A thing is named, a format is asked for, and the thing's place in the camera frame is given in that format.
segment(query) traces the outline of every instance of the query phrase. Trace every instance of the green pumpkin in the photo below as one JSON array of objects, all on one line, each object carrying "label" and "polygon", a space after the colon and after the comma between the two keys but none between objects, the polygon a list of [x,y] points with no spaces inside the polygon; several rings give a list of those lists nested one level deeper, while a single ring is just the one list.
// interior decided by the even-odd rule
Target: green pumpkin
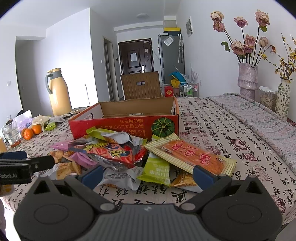
[{"label": "green pumpkin", "polygon": [[158,137],[167,137],[175,132],[175,123],[171,119],[162,117],[153,122],[151,130]]}]

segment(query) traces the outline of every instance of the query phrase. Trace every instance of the snack pile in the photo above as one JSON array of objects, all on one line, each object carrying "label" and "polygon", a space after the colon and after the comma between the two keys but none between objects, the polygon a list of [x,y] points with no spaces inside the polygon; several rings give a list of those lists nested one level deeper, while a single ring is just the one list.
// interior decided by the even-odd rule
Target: snack pile
[{"label": "snack pile", "polygon": [[[196,165],[215,175],[231,176],[236,164],[235,160],[205,151],[174,133],[164,138],[153,135],[150,143],[123,131],[92,127],[86,133],[77,140],[54,144],[52,147],[57,150],[51,155],[56,165],[35,175],[63,179],[100,165],[104,174],[99,185],[136,191],[145,181],[199,193],[202,189],[192,176]],[[180,171],[172,183],[171,165]]]}]

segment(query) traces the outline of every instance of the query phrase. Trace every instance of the refrigerator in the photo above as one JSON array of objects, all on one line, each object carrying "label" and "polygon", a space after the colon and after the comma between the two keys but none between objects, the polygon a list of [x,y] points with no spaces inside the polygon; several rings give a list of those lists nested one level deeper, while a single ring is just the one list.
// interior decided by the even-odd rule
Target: refrigerator
[{"label": "refrigerator", "polygon": [[184,53],[183,53],[183,63],[182,63],[182,54],[180,52],[180,62],[178,63],[178,54],[179,54],[179,40],[180,36],[173,36],[174,41],[167,46],[163,40],[168,36],[159,35],[158,36],[158,45],[159,45],[159,55],[160,55],[160,69],[161,69],[161,81],[162,83],[169,84],[173,78],[170,74],[177,71],[177,69],[185,75],[185,66],[184,66]]}]

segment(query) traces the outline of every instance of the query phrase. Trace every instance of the pink rose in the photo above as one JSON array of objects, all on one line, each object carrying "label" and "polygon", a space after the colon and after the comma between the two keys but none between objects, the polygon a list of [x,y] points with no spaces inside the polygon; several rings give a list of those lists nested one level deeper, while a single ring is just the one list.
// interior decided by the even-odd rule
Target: pink rose
[{"label": "pink rose", "polygon": [[240,41],[234,41],[230,47],[235,54],[244,55],[244,47]]},{"label": "pink rose", "polygon": [[211,19],[213,21],[221,22],[224,19],[224,15],[220,11],[214,11],[211,13]]},{"label": "pink rose", "polygon": [[248,22],[247,22],[243,17],[237,17],[237,18],[234,18],[234,21],[237,23],[237,25],[238,25],[240,28],[243,28],[243,27],[245,27],[246,25],[248,25]]},{"label": "pink rose", "polygon": [[255,12],[256,21],[260,24],[261,27],[265,27],[269,23],[269,16],[267,13],[261,12],[259,9]]},{"label": "pink rose", "polygon": [[244,41],[246,44],[248,44],[250,47],[255,47],[256,44],[256,39],[253,36],[250,36],[248,34],[246,34]]},{"label": "pink rose", "polygon": [[264,48],[268,44],[268,39],[266,37],[261,37],[258,41],[258,44],[259,44],[259,46]]},{"label": "pink rose", "polygon": [[249,46],[248,44],[244,44],[244,51],[245,53],[252,53],[253,52],[253,46]]},{"label": "pink rose", "polygon": [[215,29],[218,32],[223,32],[225,30],[224,23],[214,21],[213,29]]}]

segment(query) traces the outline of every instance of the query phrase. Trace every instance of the open box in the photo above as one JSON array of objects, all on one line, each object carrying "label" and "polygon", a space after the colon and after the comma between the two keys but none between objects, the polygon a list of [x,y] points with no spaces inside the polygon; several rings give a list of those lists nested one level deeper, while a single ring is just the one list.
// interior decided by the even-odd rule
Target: open box
[{"label": "open box", "polygon": [[96,126],[113,131],[125,131],[148,138],[179,133],[179,108],[176,97],[130,99],[97,103],[69,120],[74,139],[86,135]]}]

